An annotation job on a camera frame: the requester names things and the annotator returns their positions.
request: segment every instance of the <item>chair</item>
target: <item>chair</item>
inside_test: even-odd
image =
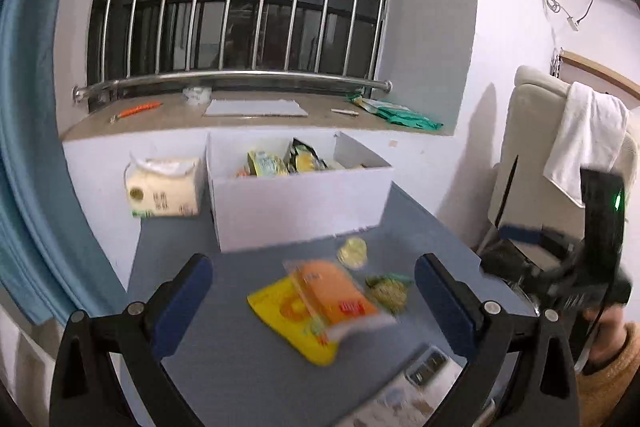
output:
[[[18,406],[33,427],[49,425],[49,398],[55,360],[0,305],[0,389]]]
[[[584,237],[584,210],[543,176],[570,85],[528,66],[518,68],[514,83],[497,180],[488,212],[493,226],[478,248],[479,255],[495,237],[496,218],[516,157],[518,163],[500,224],[536,228],[544,225],[574,237]],[[639,137],[640,125],[630,115],[622,149],[612,169],[622,175],[627,194],[636,180]],[[557,265],[553,257],[538,247],[520,244],[517,247],[542,269]]]

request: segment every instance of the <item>blue curtain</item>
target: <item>blue curtain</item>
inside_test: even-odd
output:
[[[121,312],[126,293],[82,213],[58,138],[58,0],[0,0],[0,9],[0,281],[34,323],[65,324],[78,308]]]

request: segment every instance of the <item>orange package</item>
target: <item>orange package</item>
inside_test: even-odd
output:
[[[370,302],[350,275],[333,261],[297,261],[286,263],[285,267],[316,319],[316,333],[330,342],[396,321]]]

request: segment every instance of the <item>yellow snack bag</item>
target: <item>yellow snack bag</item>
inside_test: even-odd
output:
[[[291,277],[249,295],[246,300],[265,324],[287,339],[309,362],[330,365],[334,361],[338,343],[316,336],[314,318]]]
[[[283,161],[265,151],[249,151],[246,154],[249,174],[252,176],[286,176],[289,174]]]

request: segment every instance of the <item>orange pen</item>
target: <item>orange pen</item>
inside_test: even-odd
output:
[[[146,111],[146,110],[149,110],[149,109],[155,109],[156,107],[160,107],[161,105],[162,105],[162,102],[143,103],[142,105],[137,105],[136,107],[124,110],[124,111],[118,113],[117,115],[112,116],[109,119],[109,122],[110,123],[114,123],[114,122],[118,121],[120,118],[127,118],[128,116],[131,116],[132,114],[137,114],[139,112]]]

